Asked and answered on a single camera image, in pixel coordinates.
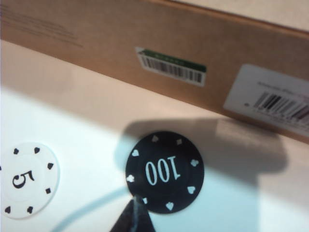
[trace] brown cardboard box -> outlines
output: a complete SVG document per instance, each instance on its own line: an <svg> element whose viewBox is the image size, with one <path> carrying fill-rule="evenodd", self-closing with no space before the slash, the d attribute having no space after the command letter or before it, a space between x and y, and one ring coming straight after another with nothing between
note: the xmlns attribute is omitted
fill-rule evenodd
<svg viewBox="0 0 309 232"><path fill-rule="evenodd" d="M309 80L305 30L166 0L3 0L1 38L309 143L223 107L244 64ZM143 69L135 47L205 65L205 85Z"/></svg>

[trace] cardboard box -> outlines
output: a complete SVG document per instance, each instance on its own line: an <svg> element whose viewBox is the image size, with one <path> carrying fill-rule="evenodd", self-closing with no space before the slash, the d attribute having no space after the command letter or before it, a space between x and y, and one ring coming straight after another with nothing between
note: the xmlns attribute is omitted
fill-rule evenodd
<svg viewBox="0 0 309 232"><path fill-rule="evenodd" d="M1 38L309 143L305 30L166 0L3 0Z"/></svg>

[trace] barcode sticker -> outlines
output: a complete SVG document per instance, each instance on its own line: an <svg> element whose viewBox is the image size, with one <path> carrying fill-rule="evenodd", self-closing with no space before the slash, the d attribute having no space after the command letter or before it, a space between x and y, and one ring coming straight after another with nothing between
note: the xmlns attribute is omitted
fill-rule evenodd
<svg viewBox="0 0 309 232"><path fill-rule="evenodd" d="M203 87L206 66L136 47L142 67L148 71Z"/></svg>
<svg viewBox="0 0 309 232"><path fill-rule="evenodd" d="M309 137L309 82L245 64L224 108Z"/></svg>

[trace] heart symbol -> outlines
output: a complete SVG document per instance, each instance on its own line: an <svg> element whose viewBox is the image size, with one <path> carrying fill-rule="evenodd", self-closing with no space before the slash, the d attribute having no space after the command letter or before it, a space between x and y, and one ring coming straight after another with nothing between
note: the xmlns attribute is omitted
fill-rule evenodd
<svg viewBox="0 0 309 232"><path fill-rule="evenodd" d="M126 178L126 180L128 181L128 182L134 182L134 176L132 176L132 175L129 175L127 178Z"/></svg>
<svg viewBox="0 0 309 232"><path fill-rule="evenodd" d="M30 214L32 214L32 210L33 210L33 207L32 207L32 206L29 206L28 209L27 209L27 212L30 213Z"/></svg>
<svg viewBox="0 0 309 232"><path fill-rule="evenodd" d="M196 159L191 160L191 165L193 167L196 167L198 164L199 164L198 160L196 160Z"/></svg>
<svg viewBox="0 0 309 232"><path fill-rule="evenodd" d="M40 152L40 149L39 149L38 147L36 147L36 148L34 149L34 153L37 154L38 152Z"/></svg>
<svg viewBox="0 0 309 232"><path fill-rule="evenodd" d="M176 143L177 143L177 145L180 145L180 144L183 143L183 140L182 139L178 139L178 140L176 140Z"/></svg>
<svg viewBox="0 0 309 232"><path fill-rule="evenodd" d="M195 191L195 187L194 187L194 186L189 186L189 187L187 187L187 189L188 189L188 192L189 192L190 194L193 194L194 191Z"/></svg>
<svg viewBox="0 0 309 232"><path fill-rule="evenodd" d="M132 156L134 156L134 157L139 156L139 155L140 155L139 151L136 150L136 149L132 152Z"/></svg>
<svg viewBox="0 0 309 232"><path fill-rule="evenodd" d="M173 207L174 207L174 203L173 202L168 202L166 205L166 208L169 209L170 211L172 211Z"/></svg>
<svg viewBox="0 0 309 232"><path fill-rule="evenodd" d="M156 137L156 136L154 135L152 141L153 141L154 143L156 143L156 142L158 142L158 140L159 140L159 138Z"/></svg>
<svg viewBox="0 0 309 232"><path fill-rule="evenodd" d="M9 213L11 212L11 207L10 207L10 206L9 206L9 207L6 207L5 210L4 210L4 212L9 214Z"/></svg>
<svg viewBox="0 0 309 232"><path fill-rule="evenodd" d="M47 164L47 168L48 168L49 170L51 170L52 167L53 167L53 165L54 165L53 163L48 163L48 164Z"/></svg>

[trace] white poker chip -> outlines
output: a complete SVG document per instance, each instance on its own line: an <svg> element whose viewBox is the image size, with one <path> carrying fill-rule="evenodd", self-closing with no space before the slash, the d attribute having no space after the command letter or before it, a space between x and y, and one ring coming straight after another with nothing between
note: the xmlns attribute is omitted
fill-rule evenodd
<svg viewBox="0 0 309 232"><path fill-rule="evenodd" d="M1 178L1 213L26 218L44 208L55 194L59 167L48 147L20 144L2 154Z"/></svg>

